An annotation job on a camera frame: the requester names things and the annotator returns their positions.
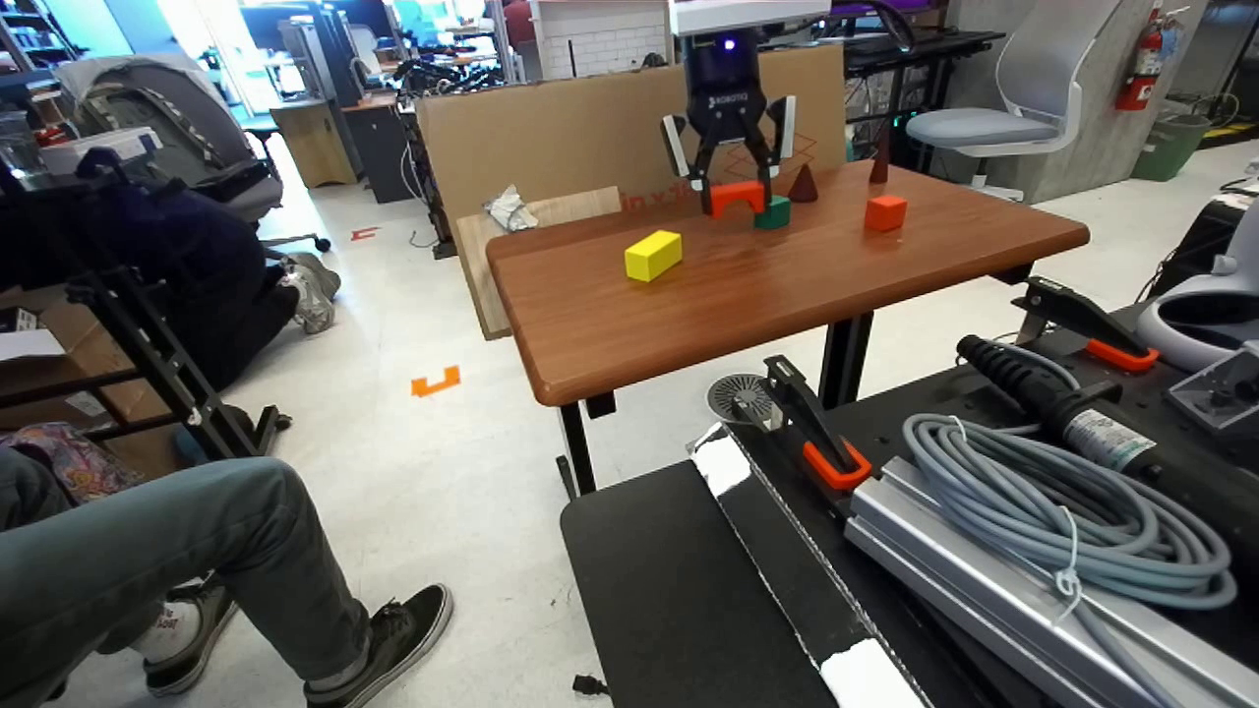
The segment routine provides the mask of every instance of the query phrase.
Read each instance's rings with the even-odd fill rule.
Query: coiled cable
[[[1167,608],[1226,606],[1237,598],[1230,551],[1199,514],[1084,455],[961,418],[915,412],[901,433],[947,524],[1053,578],[1069,615],[1150,700],[1176,705],[1112,640],[1083,590],[1096,585]]]

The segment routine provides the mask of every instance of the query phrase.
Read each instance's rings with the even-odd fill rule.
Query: chair
[[[1004,107],[923,111],[909,118],[903,132],[932,148],[978,156],[972,180],[978,189],[987,183],[987,156],[1067,148],[1083,124],[1079,72],[1112,8],[1116,0],[1033,0],[997,58]]]
[[[265,219],[284,201],[271,156],[254,156],[231,111],[215,100],[206,72],[184,55],[84,58],[63,64],[59,83],[69,96],[79,128],[155,124],[161,148],[155,168],[180,176],[190,189],[228,204],[245,219]],[[320,233],[266,237],[266,245],[311,239],[329,253]]]

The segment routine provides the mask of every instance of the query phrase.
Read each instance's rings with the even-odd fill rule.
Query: person
[[[202,375],[225,389],[287,326],[320,333],[333,322],[333,275],[320,254],[275,261],[254,223],[219,201],[168,183],[111,180],[92,233],[114,263],[140,269],[155,308]]]
[[[59,691],[92,654],[132,646],[148,691],[190,691],[235,606],[302,678],[311,708],[367,705],[452,617],[426,585],[367,615],[300,475],[271,455],[159,475],[84,506],[0,447],[0,708]]]
[[[524,64],[524,83],[543,83],[539,33],[526,0],[502,0],[507,45]]]

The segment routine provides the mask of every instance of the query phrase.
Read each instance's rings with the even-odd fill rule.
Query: orange object on floor
[[[881,193],[864,201],[864,233],[897,233],[903,223],[909,201],[901,193]]]
[[[459,385],[459,380],[463,380],[459,364],[446,364],[439,380],[412,379],[412,380],[408,380],[408,395],[412,395],[412,399],[433,399],[433,395],[452,389],[452,385]]]
[[[724,216],[730,204],[749,204],[750,214],[762,214],[762,183],[758,180],[728,180],[709,189],[709,214]]]

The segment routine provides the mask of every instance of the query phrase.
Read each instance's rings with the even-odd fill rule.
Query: orange cube
[[[768,208],[768,193],[758,180],[728,180],[709,189],[709,214],[720,219],[730,204],[749,204],[750,214]]]
[[[864,201],[864,233],[897,233],[903,223],[909,201],[901,193],[876,193]]]

